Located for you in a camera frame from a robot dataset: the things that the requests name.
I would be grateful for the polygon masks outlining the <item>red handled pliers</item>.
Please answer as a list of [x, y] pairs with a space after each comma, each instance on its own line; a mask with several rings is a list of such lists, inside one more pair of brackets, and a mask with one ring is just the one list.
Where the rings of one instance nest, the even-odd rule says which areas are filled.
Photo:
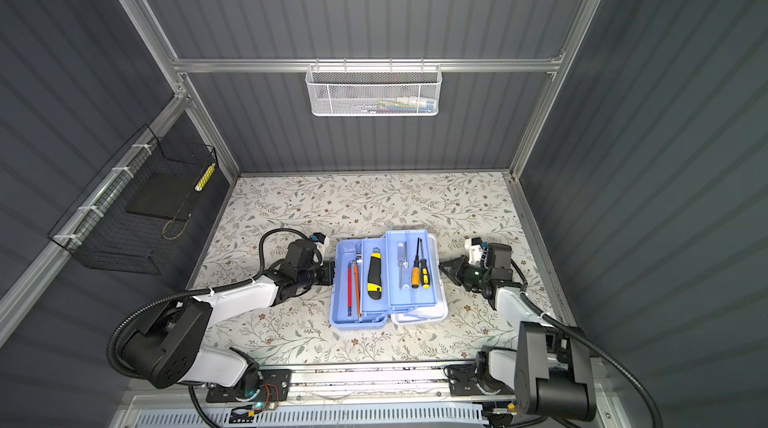
[[353, 286], [354, 286], [354, 293], [355, 293], [355, 308], [357, 310], [357, 318], [358, 320], [362, 317], [362, 309], [361, 309], [361, 286], [360, 286], [360, 260], [356, 260], [353, 262], [352, 269], [353, 269]]

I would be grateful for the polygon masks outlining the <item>black handled screwdriver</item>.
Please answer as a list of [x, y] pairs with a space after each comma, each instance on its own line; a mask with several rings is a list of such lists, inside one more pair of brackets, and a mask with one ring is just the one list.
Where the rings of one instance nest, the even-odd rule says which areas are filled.
[[419, 261], [420, 268], [420, 286], [424, 289], [428, 289], [431, 285], [431, 277], [428, 268], [428, 262], [425, 258]]

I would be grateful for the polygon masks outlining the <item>black yellow wire stripper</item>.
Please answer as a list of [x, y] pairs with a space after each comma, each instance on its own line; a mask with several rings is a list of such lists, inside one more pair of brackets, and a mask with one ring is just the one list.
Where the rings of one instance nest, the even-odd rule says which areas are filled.
[[367, 293], [372, 300], [380, 300], [382, 298], [382, 253], [378, 248], [373, 249], [369, 259]]

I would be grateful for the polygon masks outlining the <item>yellow handled screwdriver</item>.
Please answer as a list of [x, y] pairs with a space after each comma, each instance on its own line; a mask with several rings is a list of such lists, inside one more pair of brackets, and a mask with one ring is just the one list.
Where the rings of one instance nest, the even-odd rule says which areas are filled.
[[418, 289], [421, 287], [421, 247], [422, 247], [422, 241], [421, 239], [417, 240], [417, 246], [416, 246], [416, 252], [414, 256], [413, 261], [413, 268], [411, 273], [411, 287], [413, 289]]

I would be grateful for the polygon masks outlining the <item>white and blue tool box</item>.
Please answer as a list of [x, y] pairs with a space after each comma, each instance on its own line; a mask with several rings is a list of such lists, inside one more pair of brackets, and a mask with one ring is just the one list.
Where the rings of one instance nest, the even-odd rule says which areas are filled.
[[[421, 255], [428, 262], [431, 285], [428, 289], [411, 287], [411, 273], [417, 240]], [[367, 293], [369, 259], [374, 248], [382, 253], [383, 294], [372, 300]], [[362, 317], [347, 314], [347, 269], [350, 261], [360, 260]], [[448, 304], [438, 274], [437, 238], [425, 229], [390, 230], [379, 238], [347, 239], [336, 245], [335, 276], [332, 285], [330, 324], [340, 330], [378, 329], [391, 321], [410, 326], [440, 322], [447, 318]]]

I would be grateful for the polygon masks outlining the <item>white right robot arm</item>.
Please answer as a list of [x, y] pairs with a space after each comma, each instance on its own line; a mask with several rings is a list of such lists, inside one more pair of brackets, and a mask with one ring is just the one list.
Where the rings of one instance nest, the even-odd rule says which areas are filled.
[[443, 261], [440, 271], [455, 285], [477, 293], [509, 323], [518, 327], [515, 347], [485, 346], [472, 364], [444, 367], [454, 397], [486, 396], [507, 391], [518, 413], [534, 425], [552, 420], [564, 427], [591, 422], [597, 394], [591, 358], [598, 355], [636, 390], [651, 424], [663, 424], [661, 411], [647, 388], [615, 357], [539, 307], [528, 295], [528, 281], [510, 246], [472, 238], [466, 254]]

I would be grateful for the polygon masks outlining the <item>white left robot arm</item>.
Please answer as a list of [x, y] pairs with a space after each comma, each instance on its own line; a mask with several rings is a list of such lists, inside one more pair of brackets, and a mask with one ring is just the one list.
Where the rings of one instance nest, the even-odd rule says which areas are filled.
[[335, 265], [323, 258], [325, 235], [290, 232], [296, 238], [286, 255], [272, 264], [261, 260], [255, 275], [166, 295], [128, 315], [107, 341], [108, 364], [117, 373], [146, 380], [158, 389], [215, 385], [235, 390], [241, 399], [255, 397], [263, 384], [258, 363], [241, 349], [216, 348], [204, 339], [223, 321], [332, 284]]

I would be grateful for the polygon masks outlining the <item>floral table mat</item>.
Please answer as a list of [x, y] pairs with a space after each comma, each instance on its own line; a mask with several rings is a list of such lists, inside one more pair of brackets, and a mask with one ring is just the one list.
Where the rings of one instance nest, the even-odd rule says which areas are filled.
[[[499, 172], [322, 175], [240, 179], [213, 241], [192, 280], [196, 288], [253, 275], [260, 260], [282, 257], [296, 231], [325, 234], [329, 245], [374, 238], [392, 229], [424, 228], [438, 255], [451, 259], [478, 236], [512, 248], [543, 309], [551, 302]], [[221, 322], [207, 345], [236, 347], [264, 365], [390, 362], [471, 358], [485, 345], [516, 340], [506, 322], [478, 294], [447, 284], [447, 317], [435, 323], [343, 331], [331, 325], [331, 291], [315, 287], [277, 307]]]

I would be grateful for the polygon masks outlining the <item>yellow marker pen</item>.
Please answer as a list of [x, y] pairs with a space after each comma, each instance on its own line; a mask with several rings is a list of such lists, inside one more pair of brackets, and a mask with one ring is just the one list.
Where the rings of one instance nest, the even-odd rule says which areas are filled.
[[201, 174], [200, 178], [198, 179], [198, 181], [196, 182], [196, 184], [194, 186], [194, 190], [196, 192], [201, 192], [205, 188], [205, 186], [207, 185], [208, 181], [212, 177], [212, 175], [215, 172], [215, 170], [216, 170], [216, 163], [211, 163], [205, 169], [205, 171]]

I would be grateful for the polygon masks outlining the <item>black foam pad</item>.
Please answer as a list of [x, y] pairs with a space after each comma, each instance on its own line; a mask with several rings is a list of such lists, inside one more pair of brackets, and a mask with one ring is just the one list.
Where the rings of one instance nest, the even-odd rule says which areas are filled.
[[188, 175], [153, 173], [128, 203], [126, 212], [167, 221], [187, 221], [202, 192], [197, 180]]

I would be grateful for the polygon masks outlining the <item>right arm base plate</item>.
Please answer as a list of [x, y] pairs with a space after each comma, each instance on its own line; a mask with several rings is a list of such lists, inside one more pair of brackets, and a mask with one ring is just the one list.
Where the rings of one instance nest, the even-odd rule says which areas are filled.
[[452, 364], [443, 369], [449, 391], [453, 397], [469, 396], [511, 396], [514, 391], [507, 385], [493, 381], [489, 377], [477, 374], [476, 366], [470, 364]]

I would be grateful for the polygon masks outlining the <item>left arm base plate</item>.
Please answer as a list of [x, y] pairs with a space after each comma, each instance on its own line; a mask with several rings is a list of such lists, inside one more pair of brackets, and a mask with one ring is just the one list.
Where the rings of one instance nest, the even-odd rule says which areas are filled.
[[206, 394], [207, 403], [279, 403], [287, 400], [293, 372], [288, 369], [247, 371], [233, 387], [215, 385]]

